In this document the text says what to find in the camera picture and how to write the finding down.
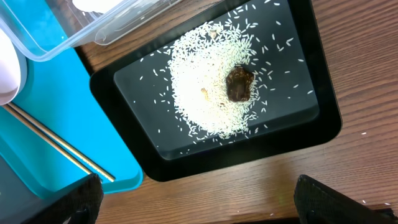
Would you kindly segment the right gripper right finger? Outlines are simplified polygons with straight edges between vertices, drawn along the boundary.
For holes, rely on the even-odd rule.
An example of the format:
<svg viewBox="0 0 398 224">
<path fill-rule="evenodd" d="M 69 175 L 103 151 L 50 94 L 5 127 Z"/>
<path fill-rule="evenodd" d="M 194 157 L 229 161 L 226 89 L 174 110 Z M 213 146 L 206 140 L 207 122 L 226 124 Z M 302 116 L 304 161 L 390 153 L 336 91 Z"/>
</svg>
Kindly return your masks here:
<svg viewBox="0 0 398 224">
<path fill-rule="evenodd" d="M 294 190 L 300 223 L 396 224 L 397 217 L 350 199 L 308 175 L 300 175 Z"/>
</svg>

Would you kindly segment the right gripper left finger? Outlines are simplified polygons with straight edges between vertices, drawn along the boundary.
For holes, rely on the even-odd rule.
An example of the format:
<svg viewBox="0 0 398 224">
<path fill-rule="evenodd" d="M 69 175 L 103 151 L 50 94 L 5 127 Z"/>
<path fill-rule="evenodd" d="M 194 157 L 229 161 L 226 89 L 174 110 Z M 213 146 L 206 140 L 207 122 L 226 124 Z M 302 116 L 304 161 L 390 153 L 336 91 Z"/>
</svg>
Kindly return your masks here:
<svg viewBox="0 0 398 224">
<path fill-rule="evenodd" d="M 90 174 L 28 206 L 19 214 L 19 222 L 95 223 L 103 196 L 101 179 L 96 174 Z"/>
</svg>

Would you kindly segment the brown food scrap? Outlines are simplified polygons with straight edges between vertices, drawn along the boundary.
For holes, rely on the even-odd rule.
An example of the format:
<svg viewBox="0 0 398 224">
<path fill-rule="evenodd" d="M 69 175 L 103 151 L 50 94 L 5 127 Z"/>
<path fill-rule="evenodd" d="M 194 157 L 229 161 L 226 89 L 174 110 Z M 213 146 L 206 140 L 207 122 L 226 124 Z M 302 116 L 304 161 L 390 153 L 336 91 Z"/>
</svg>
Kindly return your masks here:
<svg viewBox="0 0 398 224">
<path fill-rule="evenodd" d="M 244 102 L 250 99 L 251 84 L 254 75 L 243 67 L 235 67 L 226 77 L 227 96 L 229 101 Z"/>
</svg>

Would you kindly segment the small pink-white bowl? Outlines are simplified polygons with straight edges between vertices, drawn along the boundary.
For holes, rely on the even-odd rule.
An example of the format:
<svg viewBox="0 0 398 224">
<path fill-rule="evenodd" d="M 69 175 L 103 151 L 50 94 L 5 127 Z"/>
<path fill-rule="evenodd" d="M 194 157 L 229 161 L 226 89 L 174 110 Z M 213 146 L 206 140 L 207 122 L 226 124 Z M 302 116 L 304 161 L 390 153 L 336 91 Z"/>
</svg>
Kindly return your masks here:
<svg viewBox="0 0 398 224">
<path fill-rule="evenodd" d="M 0 91 L 1 106 L 10 103 L 24 88 L 27 80 L 27 59 L 1 30 Z"/>
</svg>

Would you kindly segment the pile of white rice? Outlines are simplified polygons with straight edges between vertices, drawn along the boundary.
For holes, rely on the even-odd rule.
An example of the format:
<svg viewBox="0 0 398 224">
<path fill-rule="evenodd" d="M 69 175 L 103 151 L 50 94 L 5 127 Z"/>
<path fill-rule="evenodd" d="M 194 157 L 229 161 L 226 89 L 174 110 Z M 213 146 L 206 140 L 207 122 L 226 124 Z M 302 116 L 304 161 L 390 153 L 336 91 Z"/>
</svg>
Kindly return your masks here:
<svg viewBox="0 0 398 224">
<path fill-rule="evenodd" d="M 254 75 L 248 101 L 229 101 L 235 67 Z M 165 159 L 293 123 L 318 102 L 287 1 L 249 1 L 201 22 L 118 75 Z"/>
</svg>

